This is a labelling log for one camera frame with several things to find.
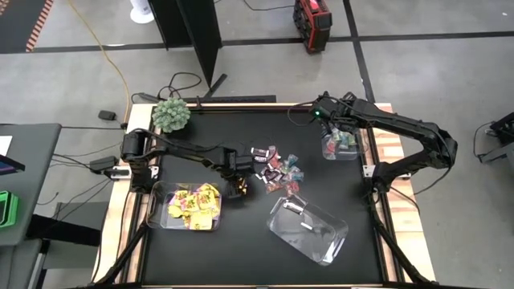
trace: green plant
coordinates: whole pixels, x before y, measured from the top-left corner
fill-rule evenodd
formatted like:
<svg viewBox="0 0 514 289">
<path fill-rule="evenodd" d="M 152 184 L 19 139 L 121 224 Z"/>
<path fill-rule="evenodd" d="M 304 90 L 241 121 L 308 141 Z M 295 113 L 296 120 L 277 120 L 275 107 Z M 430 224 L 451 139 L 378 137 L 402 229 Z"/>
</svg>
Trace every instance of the green plant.
<svg viewBox="0 0 514 289">
<path fill-rule="evenodd" d="M 186 126 L 191 112 L 186 107 L 186 102 L 177 98 L 169 98 L 157 104 L 152 118 L 157 128 L 162 132 L 172 132 Z"/>
</svg>

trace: black partition panel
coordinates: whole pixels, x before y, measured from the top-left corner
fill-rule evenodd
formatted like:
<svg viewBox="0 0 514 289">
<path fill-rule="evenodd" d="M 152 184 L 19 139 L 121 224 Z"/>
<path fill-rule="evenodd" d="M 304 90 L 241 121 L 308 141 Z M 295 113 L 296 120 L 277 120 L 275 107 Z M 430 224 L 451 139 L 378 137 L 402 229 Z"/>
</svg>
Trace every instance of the black partition panel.
<svg viewBox="0 0 514 289">
<path fill-rule="evenodd" d="M 191 45 L 177 0 L 149 0 L 149 4 L 166 49 Z"/>
<path fill-rule="evenodd" d="M 212 0 L 177 0 L 206 82 L 212 83 L 218 49 L 222 46 Z"/>
</svg>

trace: candy pile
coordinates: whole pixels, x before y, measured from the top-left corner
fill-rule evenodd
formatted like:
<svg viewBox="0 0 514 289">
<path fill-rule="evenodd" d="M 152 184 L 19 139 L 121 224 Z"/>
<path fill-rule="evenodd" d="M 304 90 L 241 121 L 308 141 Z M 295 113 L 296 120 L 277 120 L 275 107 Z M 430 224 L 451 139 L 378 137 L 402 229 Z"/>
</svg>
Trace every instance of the candy pile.
<svg viewBox="0 0 514 289">
<path fill-rule="evenodd" d="M 357 142 L 352 133 L 332 128 L 332 133 L 324 137 L 323 155 L 328 160 L 336 160 L 337 154 L 351 151 L 356 145 Z"/>
<path fill-rule="evenodd" d="M 168 214 L 180 218 L 189 230 L 212 230 L 219 220 L 221 196 L 210 184 L 203 184 L 195 191 L 181 189 L 174 192 L 169 201 Z"/>
<path fill-rule="evenodd" d="M 251 153 L 255 161 L 267 163 L 266 167 L 255 175 L 264 182 L 266 192 L 271 193 L 285 188 L 287 195 L 290 196 L 300 191 L 298 181 L 304 180 L 304 173 L 295 166 L 297 156 L 290 154 L 287 160 L 280 161 L 281 156 L 274 145 L 268 150 L 252 148 Z"/>
</svg>

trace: concrete floor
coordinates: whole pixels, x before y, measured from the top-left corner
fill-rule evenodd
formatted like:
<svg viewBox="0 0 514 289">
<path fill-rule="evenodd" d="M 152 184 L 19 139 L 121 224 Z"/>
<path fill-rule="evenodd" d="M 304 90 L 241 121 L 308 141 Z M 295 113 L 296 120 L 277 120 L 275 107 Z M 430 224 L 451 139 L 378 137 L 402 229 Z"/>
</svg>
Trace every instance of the concrete floor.
<svg viewBox="0 0 514 289">
<path fill-rule="evenodd" d="M 258 7 L 291 1 L 248 0 Z M 104 44 L 158 43 L 155 23 L 129 20 L 126 0 L 75 0 Z M 332 35 L 348 36 L 342 1 L 329 0 L 334 12 Z M 402 35 L 514 30 L 514 4 L 503 0 L 360 0 L 352 1 L 360 35 Z M 239 0 L 217 4 L 224 39 L 296 37 L 291 11 L 254 12 Z M 38 47 L 94 45 L 84 25 L 55 0 Z M 452 172 L 418 197 L 422 222 L 436 278 L 447 285 L 510 288 L 514 283 L 513 173 L 506 161 L 481 165 L 472 154 L 475 129 L 498 120 L 514 108 L 514 41 L 511 38 L 445 39 L 362 43 L 377 102 L 395 111 L 433 120 L 459 142 Z M 193 49 L 112 51 L 131 92 L 154 94 L 178 71 L 201 73 Z M 99 52 L 0 55 L 0 123 L 59 122 L 63 125 L 116 127 L 96 118 L 100 109 L 122 117 L 125 97 L 114 70 Z M 351 43 L 330 43 L 321 55 L 307 55 L 301 44 L 224 47 L 218 53 L 215 76 L 229 75 L 216 96 L 276 94 L 278 101 L 311 100 L 328 90 L 335 96 L 353 91 L 364 97 Z M 177 85 L 193 82 L 187 77 Z M 201 86 L 183 93 L 203 95 Z M 114 145 L 119 131 L 63 130 L 56 151 L 80 154 Z M 403 141 L 407 154 L 419 146 Z M 478 137 L 478 150 L 497 145 Z M 116 155 L 117 148 L 83 157 Z M 414 176 L 416 190 L 440 172 Z M 40 201 L 60 194 L 36 213 L 52 215 L 55 203 L 68 201 L 100 181 L 82 169 L 50 170 Z M 93 201 L 108 201 L 110 189 Z M 91 269 L 50 271 L 45 287 L 74 287 L 89 281 Z"/>
</svg>

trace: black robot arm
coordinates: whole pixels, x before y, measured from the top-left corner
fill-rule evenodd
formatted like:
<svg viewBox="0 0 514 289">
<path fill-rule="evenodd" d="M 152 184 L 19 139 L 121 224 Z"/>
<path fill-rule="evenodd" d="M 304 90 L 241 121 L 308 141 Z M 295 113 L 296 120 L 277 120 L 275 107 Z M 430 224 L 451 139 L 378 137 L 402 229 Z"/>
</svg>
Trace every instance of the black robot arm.
<svg viewBox="0 0 514 289">
<path fill-rule="evenodd" d="M 393 180 L 403 174 L 414 174 L 426 167 L 450 168 L 455 163 L 457 142 L 437 124 L 384 112 L 351 92 L 340 100 L 325 92 L 312 103 L 311 114 L 326 127 L 332 124 L 342 131 L 356 127 L 380 128 L 413 138 L 422 144 L 423 150 L 419 153 L 392 164 L 376 164 L 372 182 L 379 192 L 387 192 Z"/>
<path fill-rule="evenodd" d="M 157 144 L 145 152 L 145 146 L 152 138 L 157 139 Z M 220 145 L 206 148 L 138 128 L 124 136 L 121 148 L 121 160 L 128 163 L 132 171 L 132 191 L 148 192 L 151 189 L 147 182 L 149 162 L 164 155 L 196 161 L 218 172 L 229 183 L 224 191 L 225 197 L 239 197 L 246 193 L 244 179 L 255 172 L 253 157 L 240 156 L 235 149 Z"/>
</svg>

